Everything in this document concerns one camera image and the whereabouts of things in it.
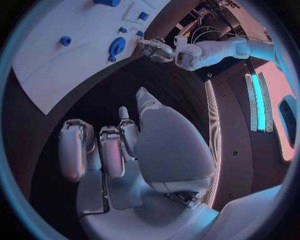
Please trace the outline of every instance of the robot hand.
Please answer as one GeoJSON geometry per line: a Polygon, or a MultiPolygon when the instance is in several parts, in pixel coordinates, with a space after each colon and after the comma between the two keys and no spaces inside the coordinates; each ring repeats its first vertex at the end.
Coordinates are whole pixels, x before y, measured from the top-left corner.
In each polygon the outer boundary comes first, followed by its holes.
{"type": "MultiPolygon", "coordinates": [[[[195,44],[188,43],[187,37],[176,36],[172,58],[166,58],[165,51],[153,50],[150,54],[147,49],[154,49],[154,40],[141,39],[139,44],[143,46],[143,53],[155,62],[170,62],[185,70],[194,71],[196,69],[207,67],[219,63],[225,57],[234,57],[237,59],[247,59],[249,56],[271,61],[279,65],[274,46],[270,43],[261,41],[247,40],[244,37],[231,37],[225,41],[201,41],[195,44]]],[[[170,53],[170,47],[165,43],[160,43],[164,49],[170,53]]]]}

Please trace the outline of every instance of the cable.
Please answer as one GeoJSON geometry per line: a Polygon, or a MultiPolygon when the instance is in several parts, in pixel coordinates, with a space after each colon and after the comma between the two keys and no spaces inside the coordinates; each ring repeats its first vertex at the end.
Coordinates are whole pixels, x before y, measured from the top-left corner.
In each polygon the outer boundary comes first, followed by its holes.
{"type": "MultiPolygon", "coordinates": [[[[202,35],[204,35],[204,34],[207,34],[207,33],[211,33],[211,32],[219,32],[219,33],[223,33],[221,30],[209,30],[209,31],[205,31],[205,32],[201,33],[200,35],[198,35],[198,36],[196,37],[196,39],[194,40],[193,44],[197,41],[197,39],[198,39],[200,36],[202,36],[202,35]]],[[[243,38],[255,39],[255,40],[257,40],[257,41],[260,41],[260,42],[263,42],[263,43],[267,43],[267,44],[272,44],[272,43],[273,43],[273,42],[271,42],[271,41],[259,39],[259,38],[255,37],[255,36],[239,35],[239,34],[234,34],[234,33],[230,33],[230,32],[226,32],[225,34],[231,35],[231,36],[236,36],[236,37],[243,37],[243,38]]]]}
{"type": "Polygon", "coordinates": [[[217,28],[217,27],[214,27],[214,26],[201,26],[201,27],[198,27],[198,28],[192,33],[192,35],[191,35],[191,38],[190,38],[190,42],[191,42],[191,43],[193,43],[193,37],[194,37],[194,34],[195,34],[199,29],[203,29],[203,28],[207,28],[207,30],[208,30],[208,28],[212,28],[212,29],[217,29],[217,30],[221,31],[220,28],[217,28]]]}

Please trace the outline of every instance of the white panel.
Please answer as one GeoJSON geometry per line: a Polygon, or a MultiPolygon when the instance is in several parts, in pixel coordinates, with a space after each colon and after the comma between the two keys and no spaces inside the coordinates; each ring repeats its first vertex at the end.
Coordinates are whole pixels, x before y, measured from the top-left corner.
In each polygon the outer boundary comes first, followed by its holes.
{"type": "Polygon", "coordinates": [[[20,47],[13,69],[24,91],[47,114],[78,84],[108,67],[109,47],[114,39],[126,39],[124,52],[116,61],[128,58],[137,45],[137,31],[144,32],[170,0],[121,0],[117,7],[94,4],[92,0],[64,0],[36,24],[20,47]],[[146,21],[140,12],[149,14],[146,21]],[[135,21],[124,20],[124,15],[135,21]],[[127,33],[119,28],[128,29],[127,33]],[[69,46],[59,40],[71,37],[69,46]]]}

